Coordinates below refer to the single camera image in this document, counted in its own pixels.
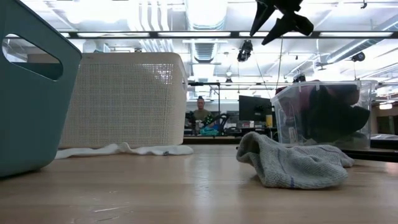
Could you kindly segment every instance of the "wooden table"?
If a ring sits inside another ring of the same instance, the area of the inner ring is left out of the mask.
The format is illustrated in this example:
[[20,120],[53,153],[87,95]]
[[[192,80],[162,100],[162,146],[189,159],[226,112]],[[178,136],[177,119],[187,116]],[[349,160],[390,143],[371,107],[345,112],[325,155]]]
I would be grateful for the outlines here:
[[398,223],[398,164],[358,161],[327,190],[266,189],[234,146],[54,161],[0,180],[0,223]]

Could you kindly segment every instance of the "white mesh basket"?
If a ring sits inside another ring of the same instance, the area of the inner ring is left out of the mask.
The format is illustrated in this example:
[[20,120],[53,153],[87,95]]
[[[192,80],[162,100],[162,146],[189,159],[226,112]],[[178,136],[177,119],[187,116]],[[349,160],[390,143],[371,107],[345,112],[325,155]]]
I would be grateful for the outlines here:
[[178,54],[83,54],[60,147],[181,144],[186,102]]

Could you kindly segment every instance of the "ceiling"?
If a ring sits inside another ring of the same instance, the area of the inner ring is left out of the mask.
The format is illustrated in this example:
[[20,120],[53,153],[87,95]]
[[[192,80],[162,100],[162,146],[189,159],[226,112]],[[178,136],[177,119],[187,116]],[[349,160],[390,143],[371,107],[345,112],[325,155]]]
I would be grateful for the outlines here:
[[[254,0],[22,0],[40,17],[60,32],[104,32],[104,31],[148,31],[148,30],[200,30],[201,25],[211,27],[221,21],[214,30],[249,31],[256,13]],[[396,17],[398,30],[398,0],[368,1],[366,9],[361,9],[363,1],[356,0],[304,0],[299,14],[312,21],[319,31],[375,31],[381,30],[391,18]],[[279,12],[264,24],[261,31],[269,31],[275,20],[281,17]],[[277,39],[263,46],[261,39],[252,39],[254,50],[246,62],[236,60],[238,50],[244,39],[223,39],[214,45],[211,52],[213,65],[192,65],[195,48],[189,40],[138,40],[138,39],[98,39],[88,40],[96,46],[106,44],[112,52],[133,52],[134,49],[151,45],[162,51],[173,51],[181,55],[190,80],[224,82],[227,72],[236,82],[266,82],[265,86],[224,86],[231,91],[223,91],[222,99],[236,98],[236,89],[240,94],[273,96],[271,89],[275,83],[291,82],[294,75],[304,73],[307,80],[322,81],[354,80],[355,78],[373,79],[379,82],[398,80],[398,40],[386,39],[363,50],[366,59],[363,62],[342,60],[325,65],[326,70],[315,66],[323,57],[336,52],[355,41],[352,39]],[[86,40],[71,40],[84,52]],[[23,40],[10,40],[7,43],[9,54],[19,58],[39,49]],[[389,93],[395,94],[395,88]],[[209,98],[210,87],[191,88],[190,98],[203,95]]]

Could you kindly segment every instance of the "teal plastic bin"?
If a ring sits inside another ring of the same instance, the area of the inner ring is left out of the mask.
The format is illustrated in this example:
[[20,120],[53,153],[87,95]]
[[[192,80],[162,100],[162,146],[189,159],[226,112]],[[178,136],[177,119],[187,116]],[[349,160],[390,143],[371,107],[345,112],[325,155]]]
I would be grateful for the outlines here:
[[16,34],[60,61],[10,63],[0,54],[0,177],[5,177],[54,160],[81,53],[19,0],[0,5],[1,40]]

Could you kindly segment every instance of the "gray sock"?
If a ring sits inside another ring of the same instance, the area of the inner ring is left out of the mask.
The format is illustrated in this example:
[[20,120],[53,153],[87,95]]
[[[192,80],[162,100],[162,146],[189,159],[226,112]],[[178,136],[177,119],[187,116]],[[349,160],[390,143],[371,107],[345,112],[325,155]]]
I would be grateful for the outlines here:
[[265,187],[320,189],[340,185],[344,167],[354,160],[334,146],[287,148],[258,133],[245,135],[238,147],[239,162],[252,165]]

